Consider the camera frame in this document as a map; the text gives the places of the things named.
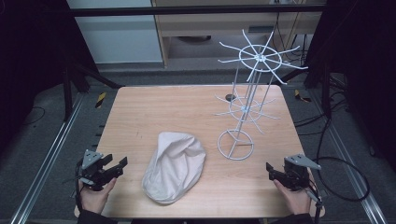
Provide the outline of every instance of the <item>person's arm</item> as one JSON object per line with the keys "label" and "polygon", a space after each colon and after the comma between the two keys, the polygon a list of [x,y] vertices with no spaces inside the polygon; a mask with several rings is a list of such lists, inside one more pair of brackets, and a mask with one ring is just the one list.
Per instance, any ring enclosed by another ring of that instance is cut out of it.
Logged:
{"label": "person's arm", "polygon": [[79,182],[80,199],[82,211],[78,216],[78,224],[116,224],[117,221],[102,216],[103,209],[107,202],[108,194],[116,185],[117,179],[113,178],[106,187],[100,191],[94,191],[88,187],[83,187]]}
{"label": "person's arm", "polygon": [[286,200],[286,205],[291,211],[291,215],[283,217],[272,224],[313,224],[312,217],[309,215],[311,198],[304,189],[290,191],[285,188],[278,180],[274,180],[276,188],[282,193]]}

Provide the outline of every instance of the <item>white wall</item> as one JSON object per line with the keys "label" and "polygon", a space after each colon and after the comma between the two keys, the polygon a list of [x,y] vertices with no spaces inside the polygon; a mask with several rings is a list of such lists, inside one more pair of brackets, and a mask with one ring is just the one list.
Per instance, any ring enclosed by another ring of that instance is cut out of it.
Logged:
{"label": "white wall", "polygon": [[[70,8],[151,7],[149,0],[67,0]],[[161,63],[153,16],[81,17],[78,26],[96,63]]]}

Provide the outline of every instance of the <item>black sleeve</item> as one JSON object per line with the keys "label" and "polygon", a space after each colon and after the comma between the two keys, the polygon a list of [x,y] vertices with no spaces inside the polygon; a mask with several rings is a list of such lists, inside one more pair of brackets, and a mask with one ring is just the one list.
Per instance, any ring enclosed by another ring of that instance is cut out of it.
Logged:
{"label": "black sleeve", "polygon": [[308,214],[290,215],[271,224],[313,224],[312,217]]}
{"label": "black sleeve", "polygon": [[82,210],[78,216],[77,224],[117,224],[117,221],[90,211]]}

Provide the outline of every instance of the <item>wooden table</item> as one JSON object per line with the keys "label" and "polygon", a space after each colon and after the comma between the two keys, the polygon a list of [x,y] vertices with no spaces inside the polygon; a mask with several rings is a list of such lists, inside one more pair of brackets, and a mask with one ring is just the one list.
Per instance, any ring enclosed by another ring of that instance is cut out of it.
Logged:
{"label": "wooden table", "polygon": [[[237,89],[244,93],[246,86]],[[259,86],[262,100],[267,86]],[[226,159],[219,153],[219,135],[234,129],[237,120],[228,104],[219,100],[232,93],[232,86],[124,87],[118,92],[108,117],[98,152],[113,154],[117,164],[127,156],[116,187],[111,192],[104,216],[134,217],[283,217],[289,214],[274,183],[268,179],[265,163],[283,172],[283,158],[303,153],[282,91],[271,86],[264,112],[280,119],[261,117],[264,134],[249,122],[243,126],[253,139],[254,152],[243,161]],[[142,178],[157,148],[161,132],[193,134],[206,151],[205,165],[197,184],[170,205],[152,201],[142,190]]]}

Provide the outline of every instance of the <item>gray carpet floor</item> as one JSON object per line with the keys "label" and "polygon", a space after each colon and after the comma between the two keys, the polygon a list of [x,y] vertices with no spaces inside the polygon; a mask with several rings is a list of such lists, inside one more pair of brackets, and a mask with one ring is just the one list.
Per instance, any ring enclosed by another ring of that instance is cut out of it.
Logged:
{"label": "gray carpet floor", "polygon": [[[234,78],[234,65],[230,67],[211,65],[216,64],[215,53],[199,55],[193,58],[188,55],[193,50],[183,48],[210,49],[210,45],[216,44],[216,39],[212,38],[205,43],[183,43],[182,40],[175,40],[174,45],[180,45],[181,50],[170,52],[168,67],[165,69],[150,70],[137,69],[133,72],[104,72],[103,76],[126,86],[136,85],[186,85],[186,84],[230,84]],[[232,57],[230,54],[221,53],[219,57]],[[288,73],[288,69],[280,69],[279,75]],[[313,118],[320,115],[320,106],[315,99],[320,96],[321,87],[307,90],[302,81],[304,75],[298,76],[290,81],[288,86],[282,86],[285,99],[288,104],[291,116],[300,124],[301,120]],[[106,124],[106,119],[110,112],[112,103],[117,94],[117,90],[90,79],[91,89],[88,93],[77,93],[73,91],[73,98],[82,97],[81,108],[76,120],[70,129],[67,138],[64,140],[62,150],[52,167],[43,189],[37,193],[35,206],[33,207],[29,221],[38,223],[68,223],[75,222],[74,216],[75,202],[70,197],[74,190],[74,171],[77,161],[82,157],[85,149],[96,149],[100,140],[100,133]],[[302,97],[310,98],[312,102],[295,98],[295,90],[298,90]],[[106,92],[106,98],[100,108],[95,108],[97,98],[100,93]],[[342,94],[336,94],[332,98],[332,104],[345,100]],[[355,120],[355,112],[349,111],[348,104],[340,104],[332,112],[332,132],[329,129],[322,139],[320,156],[339,157],[337,148],[340,143],[334,142],[334,134],[341,139],[341,147],[346,148],[354,164],[365,174],[370,187],[371,196],[375,198],[380,211],[383,213],[385,222],[373,222],[367,215],[367,211],[361,202],[348,202],[337,197],[334,192],[348,198],[360,197],[355,193],[353,181],[347,174],[347,167],[336,161],[321,161],[322,177],[330,187],[326,189],[319,181],[318,175],[314,173],[314,178],[318,183],[318,188],[323,197],[326,214],[321,218],[320,223],[396,223],[396,174],[387,161],[376,154],[375,157],[369,153],[369,145],[363,135],[360,126]],[[12,142],[7,154],[0,160],[0,222],[7,223],[21,204],[26,192],[35,179],[35,175],[47,153],[51,148],[57,133],[63,125],[64,99],[62,85],[43,91],[35,98],[35,107],[26,118],[26,124]],[[296,127],[297,133],[308,158],[315,158],[320,142],[320,132],[325,125],[325,118],[315,122]]]}

